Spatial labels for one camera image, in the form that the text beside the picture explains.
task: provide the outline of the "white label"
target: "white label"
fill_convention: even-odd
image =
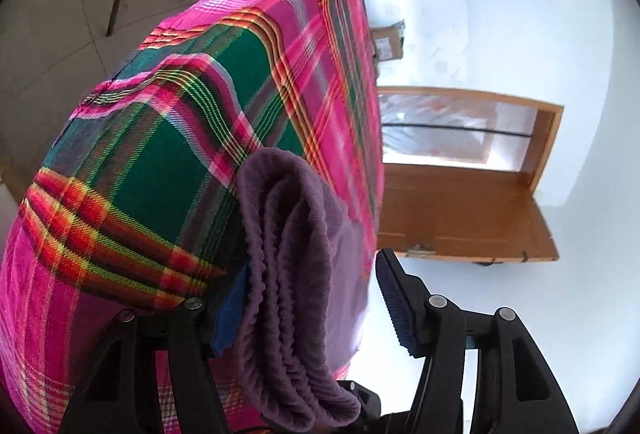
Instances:
[[[378,58],[380,60],[390,60],[393,58],[394,54],[391,51],[391,41],[389,37],[383,37],[381,39],[376,39],[376,49],[378,50]]]

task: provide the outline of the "door frame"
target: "door frame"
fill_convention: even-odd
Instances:
[[[560,128],[562,112],[564,111],[563,106],[534,100],[533,98],[460,88],[379,86],[378,94],[458,96],[475,100],[517,104],[537,109],[538,114],[533,125],[532,137],[520,169],[522,182],[529,187],[529,191],[532,193],[535,192],[546,167],[546,162],[549,159]]]

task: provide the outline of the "brown box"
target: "brown box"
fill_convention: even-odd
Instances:
[[[371,29],[376,58],[380,62],[402,58],[402,41],[396,26]]]

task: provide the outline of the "purple cloth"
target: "purple cloth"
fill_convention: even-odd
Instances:
[[[360,405],[332,373],[353,356],[367,304],[362,226],[306,161],[275,148],[245,160],[238,197],[250,257],[242,388],[287,429],[347,425]]]

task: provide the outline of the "silver screw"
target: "silver screw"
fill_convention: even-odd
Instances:
[[[120,322],[131,322],[136,317],[136,312],[133,309],[123,309],[116,317]]]
[[[447,299],[445,299],[442,295],[431,295],[429,297],[429,304],[431,304],[434,308],[444,308],[447,305]]]
[[[200,297],[189,297],[184,301],[184,305],[187,309],[198,309],[202,306],[202,299]]]
[[[514,310],[512,310],[511,308],[500,308],[500,311],[498,312],[498,314],[505,320],[513,320],[514,318],[516,318],[516,312]]]

